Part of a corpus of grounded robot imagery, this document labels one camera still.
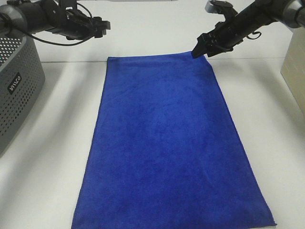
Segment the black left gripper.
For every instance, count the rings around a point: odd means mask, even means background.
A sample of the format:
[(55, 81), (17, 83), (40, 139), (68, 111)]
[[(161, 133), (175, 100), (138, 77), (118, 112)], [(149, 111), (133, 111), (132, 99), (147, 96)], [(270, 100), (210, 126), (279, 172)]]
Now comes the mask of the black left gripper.
[(65, 36), (67, 40), (85, 40), (87, 38), (102, 38), (111, 29), (109, 21), (101, 17), (84, 14), (81, 10), (64, 10), (60, 7), (54, 10), (54, 33)]

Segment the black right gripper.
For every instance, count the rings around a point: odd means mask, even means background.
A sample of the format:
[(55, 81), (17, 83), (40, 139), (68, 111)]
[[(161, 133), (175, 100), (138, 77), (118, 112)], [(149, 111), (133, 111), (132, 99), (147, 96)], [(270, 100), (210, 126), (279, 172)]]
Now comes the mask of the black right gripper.
[(192, 57), (198, 58), (207, 54), (213, 57), (229, 52), (234, 46), (243, 42), (245, 34), (245, 20), (220, 22), (208, 33), (202, 33), (197, 38), (197, 44), (192, 50)]

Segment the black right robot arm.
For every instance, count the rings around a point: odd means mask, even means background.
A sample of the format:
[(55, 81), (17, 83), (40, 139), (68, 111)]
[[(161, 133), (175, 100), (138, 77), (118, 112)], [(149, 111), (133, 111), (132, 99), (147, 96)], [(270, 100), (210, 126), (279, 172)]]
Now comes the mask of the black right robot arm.
[(259, 28), (273, 22), (281, 22), (289, 28), (305, 26), (303, 0), (255, 0), (241, 12), (237, 12), (227, 1), (209, 0), (205, 10), (224, 15), (225, 21), (218, 22), (213, 30), (197, 38), (192, 50), (193, 58), (231, 52), (244, 38), (260, 34)]

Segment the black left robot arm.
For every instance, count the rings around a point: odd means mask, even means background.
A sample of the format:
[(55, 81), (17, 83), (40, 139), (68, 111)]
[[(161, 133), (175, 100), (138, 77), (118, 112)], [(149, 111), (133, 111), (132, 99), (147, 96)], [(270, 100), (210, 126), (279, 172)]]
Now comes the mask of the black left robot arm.
[(0, 36), (19, 39), (47, 31), (69, 41), (101, 38), (109, 21), (93, 17), (76, 0), (8, 0), (0, 7)]

